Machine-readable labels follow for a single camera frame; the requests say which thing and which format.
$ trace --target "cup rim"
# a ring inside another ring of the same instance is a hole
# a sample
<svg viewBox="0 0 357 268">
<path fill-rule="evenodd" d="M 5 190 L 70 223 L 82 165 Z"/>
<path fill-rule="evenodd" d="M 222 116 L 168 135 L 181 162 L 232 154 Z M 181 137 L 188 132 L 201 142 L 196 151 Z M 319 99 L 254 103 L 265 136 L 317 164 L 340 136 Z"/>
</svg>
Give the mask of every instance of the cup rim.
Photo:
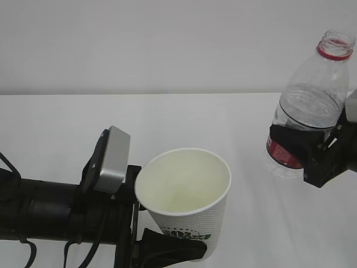
<svg viewBox="0 0 357 268">
<path fill-rule="evenodd" d="M 198 209 L 194 209 L 194 210 L 190 210 L 190 211 L 186 211 L 186 212 L 165 212 L 165 211 L 162 211 L 162 210 L 158 210 L 158 209 L 154 209 L 154 208 L 151 208 L 150 206 L 146 206 L 145 204 L 143 204 L 140 200 L 140 197 L 137 196 L 136 194 L 136 189 L 137 189 L 137 179 L 135 180 L 135 185 L 134 185 L 134 191 L 135 191 L 135 195 L 138 199 L 138 201 L 150 212 L 154 212 L 154 213 L 157 213 L 157 214 L 160 214 L 160 215 L 163 215 L 163 216 L 174 216 L 174 217 L 182 217 L 182 216 L 190 216 L 190 215 L 194 215 L 194 214 L 198 214 L 200 212 L 203 212 L 203 211 L 206 211 L 208 209 L 210 209 L 211 207 L 217 205 L 222 199 L 224 199 L 228 192 L 229 192 L 229 189 L 230 189 L 230 186 L 231 186 L 231 181 L 232 181 L 232 174 L 231 174 L 231 171 L 230 171 L 230 168 L 229 168 L 229 165 L 227 164 L 227 162 L 222 158 L 220 157 L 218 154 L 214 153 L 214 152 L 211 152 L 209 150 L 206 150 L 206 149 L 201 149 L 201 148 L 195 148 L 195 147 L 184 147 L 184 148 L 177 148 L 177 149 L 173 149 L 173 150 L 170 150 L 170 151 L 166 151 L 166 152 L 163 152 L 162 154 L 159 154 L 157 156 L 155 156 L 152 160 L 150 160 L 145 166 L 148 166 L 149 164 L 151 164 L 152 162 L 154 162 L 155 160 L 157 160 L 159 157 L 163 157 L 167 154 L 170 154 L 172 152 L 176 152 L 176 151 L 201 151 L 201 152 L 205 152 L 205 153 L 208 153 L 208 154 L 211 154 L 213 156 L 215 156 L 216 158 L 218 158 L 224 165 L 225 167 L 227 168 L 228 170 L 228 174 L 229 174 L 229 178 L 228 178 L 228 185 L 227 185 L 227 188 L 226 190 L 223 192 L 223 194 L 218 197 L 214 202 L 204 206 L 204 207 L 201 207 L 201 208 L 198 208 Z"/>
</svg>

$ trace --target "plastic water bottle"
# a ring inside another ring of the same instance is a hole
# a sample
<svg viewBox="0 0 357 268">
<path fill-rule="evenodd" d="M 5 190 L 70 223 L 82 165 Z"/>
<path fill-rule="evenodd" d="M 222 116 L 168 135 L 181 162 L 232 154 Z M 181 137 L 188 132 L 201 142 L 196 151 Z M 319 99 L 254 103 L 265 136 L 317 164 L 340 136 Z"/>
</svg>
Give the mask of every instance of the plastic water bottle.
<svg viewBox="0 0 357 268">
<path fill-rule="evenodd" d="M 307 59 L 290 79 L 272 123 L 297 130 L 324 131 L 327 137 L 344 108 L 349 90 L 347 61 L 354 44 L 354 37 L 338 31 L 326 32 L 315 55 Z M 303 176 L 301 164 L 270 136 L 264 163 L 274 176 Z"/>
</svg>

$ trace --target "black cable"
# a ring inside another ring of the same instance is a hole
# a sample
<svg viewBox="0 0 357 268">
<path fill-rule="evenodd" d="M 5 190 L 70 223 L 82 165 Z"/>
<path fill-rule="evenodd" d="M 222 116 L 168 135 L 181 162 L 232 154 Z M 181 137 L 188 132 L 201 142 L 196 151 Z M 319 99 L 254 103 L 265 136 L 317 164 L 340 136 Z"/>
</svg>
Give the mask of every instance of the black cable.
<svg viewBox="0 0 357 268">
<path fill-rule="evenodd" d="M 109 214 L 109 209 L 110 209 L 110 198 L 104 208 L 103 215 L 102 215 L 102 222 L 99 227 L 99 231 L 97 234 L 97 237 L 95 238 L 87 256 L 85 257 L 84 261 L 82 264 L 79 266 L 79 268 L 87 268 L 90 262 L 92 261 L 95 253 L 97 252 L 97 249 L 99 247 L 100 241 L 102 240 L 105 224 L 107 222 L 108 214 Z M 72 241 L 69 241 L 66 246 L 65 246 L 65 251 L 64 251 L 64 268 L 66 268 L 66 263 L 67 263 L 67 254 L 68 254 L 68 248 L 72 244 Z"/>
<path fill-rule="evenodd" d="M 36 245 L 30 242 L 29 240 L 27 240 L 26 238 L 20 238 L 20 242 L 22 244 L 28 244 L 30 246 L 31 249 L 30 258 L 28 259 L 27 264 L 25 265 L 25 268 L 30 268 L 31 265 L 33 264 L 33 261 L 36 258 L 36 254 L 37 254 Z"/>
<path fill-rule="evenodd" d="M 0 152 L 0 159 L 11 170 L 13 178 L 15 180 L 15 189 L 14 189 L 13 193 L 10 196 L 0 197 L 0 202 L 6 202 L 6 201 L 9 201 L 10 199 L 12 199 L 16 195 L 16 191 L 18 190 L 18 187 L 19 187 L 20 182 L 21 182 L 21 175 L 17 171 L 17 169 L 11 164 L 11 162 L 1 152 Z"/>
</svg>

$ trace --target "red bottle label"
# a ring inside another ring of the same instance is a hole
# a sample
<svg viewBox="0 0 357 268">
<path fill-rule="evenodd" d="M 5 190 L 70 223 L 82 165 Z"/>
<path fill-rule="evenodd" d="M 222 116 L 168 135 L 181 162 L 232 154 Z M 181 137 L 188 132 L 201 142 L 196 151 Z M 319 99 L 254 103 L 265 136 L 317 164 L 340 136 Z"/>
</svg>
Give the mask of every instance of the red bottle label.
<svg viewBox="0 0 357 268">
<path fill-rule="evenodd" d="M 302 165 L 293 157 L 287 150 L 285 150 L 278 143 L 268 137 L 267 150 L 272 158 L 279 164 L 291 169 L 302 169 Z"/>
</svg>

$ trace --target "robotic arm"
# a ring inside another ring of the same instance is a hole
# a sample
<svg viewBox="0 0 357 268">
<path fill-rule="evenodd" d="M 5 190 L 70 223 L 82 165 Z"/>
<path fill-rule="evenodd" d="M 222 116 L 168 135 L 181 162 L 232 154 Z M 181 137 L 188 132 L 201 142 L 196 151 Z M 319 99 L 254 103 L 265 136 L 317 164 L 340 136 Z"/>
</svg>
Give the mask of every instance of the robotic arm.
<svg viewBox="0 0 357 268">
<path fill-rule="evenodd" d="M 128 166 L 130 136 L 111 126 L 100 135 L 79 185 L 21 178 L 0 153 L 10 171 L 0 169 L 0 240 L 36 246 L 28 238 L 67 241 L 64 268 L 73 243 L 91 242 L 79 266 L 86 268 L 100 243 L 116 245 L 115 268 L 160 268 L 200 259 L 206 252 L 201 241 L 181 240 L 149 229 L 137 241 L 140 207 L 134 182 L 140 166 Z"/>
<path fill-rule="evenodd" d="M 270 134 L 303 166 L 304 181 L 316 187 L 346 170 L 357 172 L 357 90 L 347 98 L 327 139 L 322 131 L 299 131 L 278 125 L 271 125 Z"/>
</svg>

